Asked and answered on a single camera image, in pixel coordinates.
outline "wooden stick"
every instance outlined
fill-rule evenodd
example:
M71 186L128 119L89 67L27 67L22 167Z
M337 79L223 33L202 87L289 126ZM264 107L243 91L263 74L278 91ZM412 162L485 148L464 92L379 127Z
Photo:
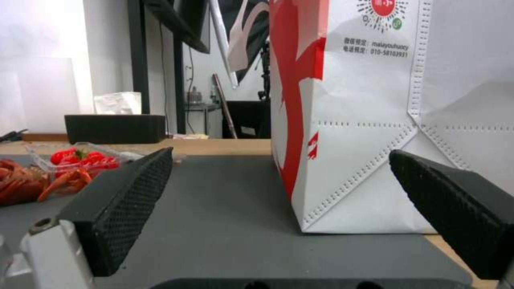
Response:
M227 101L225 100L225 94L223 93L222 85L219 82L218 74L216 74L216 73L213 74L212 79L216 83L216 87L219 92L219 99L222 102L222 109L223 109L223 112L225 113L225 118L227 118L227 125L228 125L228 129L230 130L230 134L232 135L232 138L237 138L237 134L235 132L235 127L234 127L234 122L232 121L232 117L230 116L230 112L228 111Z

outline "wooden table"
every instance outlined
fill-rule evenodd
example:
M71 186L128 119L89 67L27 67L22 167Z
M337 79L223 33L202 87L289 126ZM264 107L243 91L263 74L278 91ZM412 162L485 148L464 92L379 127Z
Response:
M63 142L34 142L42 147L39 151L51 154L56 147L62 146ZM12 142L0 144L0 155L25 154L24 145L26 142ZM249 140L249 139L208 139L208 140L179 140L167 139L154 144L115 144L109 147L119 151L133 151L141 154L148 154L165 147L173 147L175 154L185 155L270 155L270 140ZM473 287L495 288L497 281L479 279L453 249L439 235L426 235L425 238L444 252L450 259L468 271L473 277Z

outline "printed phone number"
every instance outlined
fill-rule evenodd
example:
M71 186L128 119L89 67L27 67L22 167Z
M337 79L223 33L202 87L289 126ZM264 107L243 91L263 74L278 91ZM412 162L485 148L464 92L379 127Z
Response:
M385 50L385 49L370 49L370 53L373 55L380 56L389 56L389 57L407 57L409 54L404 51L394 51L394 50Z

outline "stitched seam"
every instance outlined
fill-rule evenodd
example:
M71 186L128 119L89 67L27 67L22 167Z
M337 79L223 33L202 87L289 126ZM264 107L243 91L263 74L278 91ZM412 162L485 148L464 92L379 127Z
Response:
M370 122L370 121L335 121L335 120L313 120L312 124L322 127L360 127L360 128L390 128L398 129L403 127L405 124L401 122Z
M344 124L344 126L350 126L352 123L345 122ZM304 229L314 224L321 216L323 216L327 211L333 208L334 205L336 205L351 191L353 191L363 180L367 178L368 175L373 173L378 167L380 167L384 162L386 162L388 159L388 155L392 150L401 148L412 138L413 135L416 134L417 126L415 124L401 124L400 127L403 127L403 129L400 132L400 134L394 138L394 140L390 141L385 148L382 148L380 152L373 157L373 159L366 162L364 166L362 166L359 170L352 174L345 182L343 182L338 188L336 188L333 193L331 193L327 198L325 198L321 202L320 205L316 206L307 215L304 215Z
M450 159L450 161L452 161L452 163L460 169L471 170L471 166L437 133L436 128L436 125L433 127L428 127L425 124L421 125L421 130L425 135Z
M447 124L444 127L446 131L514 133L514 125L504 124Z
M411 67L409 104L407 107L409 115L413 118L418 118L421 111L421 92L423 91L423 75L425 73L431 11L431 0L425 0L420 4L416 32L416 48Z

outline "black box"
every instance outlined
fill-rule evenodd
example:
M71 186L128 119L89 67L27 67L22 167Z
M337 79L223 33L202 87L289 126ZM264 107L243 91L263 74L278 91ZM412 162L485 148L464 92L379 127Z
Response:
M163 115L65 115L70 143L157 143L166 138Z

